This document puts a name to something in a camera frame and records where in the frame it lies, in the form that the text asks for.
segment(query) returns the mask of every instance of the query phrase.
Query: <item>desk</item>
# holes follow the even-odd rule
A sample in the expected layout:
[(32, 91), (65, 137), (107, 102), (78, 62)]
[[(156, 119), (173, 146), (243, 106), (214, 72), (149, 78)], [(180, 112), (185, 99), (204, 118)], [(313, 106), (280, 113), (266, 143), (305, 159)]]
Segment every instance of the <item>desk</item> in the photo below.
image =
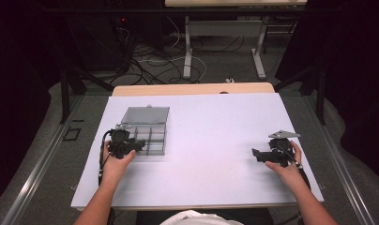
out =
[[(121, 96), (126, 88), (130, 91)], [(278, 175), (251, 153), (251, 148), (269, 151), (268, 134), (280, 129), (295, 132), (271, 84), (139, 86), (139, 90), (153, 88), (169, 92), (134, 96), (136, 86), (117, 87), (109, 98), (71, 207), (85, 208), (98, 188), (102, 135), (121, 121), (128, 107), (148, 104), (170, 107), (165, 156), (138, 156), (130, 163), (114, 195), (114, 208), (237, 208), (296, 203)], [(230, 94), (210, 94), (220, 91)], [(299, 144), (297, 138), (292, 140)], [(304, 154), (303, 165), (314, 195), (322, 202)]]
[[(195, 8), (195, 7), (266, 7), (266, 6), (296, 6), (306, 5), (307, 0), (166, 0), (166, 7)], [(191, 36), (243, 36), (257, 37), (255, 49), (251, 49), (254, 65), (259, 79), (265, 79), (260, 50), (263, 46), (268, 17), (260, 21), (190, 21), (186, 16), (186, 57), (183, 72), (184, 78), (190, 77), (192, 48)]]

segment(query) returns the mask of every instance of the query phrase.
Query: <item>metal bracket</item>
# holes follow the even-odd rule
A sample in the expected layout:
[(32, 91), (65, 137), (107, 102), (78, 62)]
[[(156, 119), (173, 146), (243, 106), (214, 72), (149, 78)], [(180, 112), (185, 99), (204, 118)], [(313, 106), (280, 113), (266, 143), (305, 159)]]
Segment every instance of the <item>metal bracket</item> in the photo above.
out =
[(298, 137), (300, 137), (299, 134), (284, 131), (284, 130), (280, 130), (278, 132), (268, 135), (268, 138), (275, 138), (275, 139), (298, 138)]

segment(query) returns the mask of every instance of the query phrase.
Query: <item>table leg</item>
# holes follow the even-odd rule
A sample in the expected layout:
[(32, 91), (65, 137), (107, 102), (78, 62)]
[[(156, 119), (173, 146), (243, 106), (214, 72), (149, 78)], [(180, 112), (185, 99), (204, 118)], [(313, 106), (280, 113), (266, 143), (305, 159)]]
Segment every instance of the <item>table leg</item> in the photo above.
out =
[(263, 68), (262, 60), (260, 59), (260, 51), (263, 49), (263, 41), (265, 38), (265, 31), (268, 25), (268, 17), (263, 17), (262, 25), (260, 26), (259, 36), (257, 39), (256, 49), (251, 49), (251, 53), (253, 55), (254, 65), (256, 66), (257, 76), (259, 79), (265, 79), (265, 71)]
[(186, 59), (184, 61), (183, 78), (190, 77), (190, 65), (192, 60), (192, 49), (190, 47), (190, 18), (186, 16)]

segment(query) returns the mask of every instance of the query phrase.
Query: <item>black handheld controller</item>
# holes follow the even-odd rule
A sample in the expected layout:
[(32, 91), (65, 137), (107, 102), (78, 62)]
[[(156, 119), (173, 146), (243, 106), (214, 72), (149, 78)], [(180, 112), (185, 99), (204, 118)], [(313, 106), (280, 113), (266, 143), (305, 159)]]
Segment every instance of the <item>black handheld controller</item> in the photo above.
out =
[(253, 155), (257, 157), (257, 161), (261, 162), (275, 162), (279, 163), (282, 167), (287, 167), (289, 161), (295, 156), (293, 147), (289, 140), (284, 139), (272, 139), (269, 143), (271, 152), (260, 152), (254, 148), (251, 149)]
[(123, 158), (131, 150), (139, 152), (145, 146), (145, 140), (136, 141), (135, 138), (129, 138), (130, 132), (125, 129), (115, 129), (111, 134), (109, 152), (115, 158)]

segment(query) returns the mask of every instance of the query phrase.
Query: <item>forearm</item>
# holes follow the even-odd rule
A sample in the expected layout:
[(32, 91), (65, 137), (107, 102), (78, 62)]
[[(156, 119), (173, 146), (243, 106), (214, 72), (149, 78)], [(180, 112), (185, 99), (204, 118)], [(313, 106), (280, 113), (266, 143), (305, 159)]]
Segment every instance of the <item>forearm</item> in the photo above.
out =
[(101, 185), (74, 224), (107, 224), (115, 187)]
[(304, 185), (293, 191), (301, 216), (306, 225), (337, 224), (335, 219), (325, 210), (315, 198), (310, 189)]

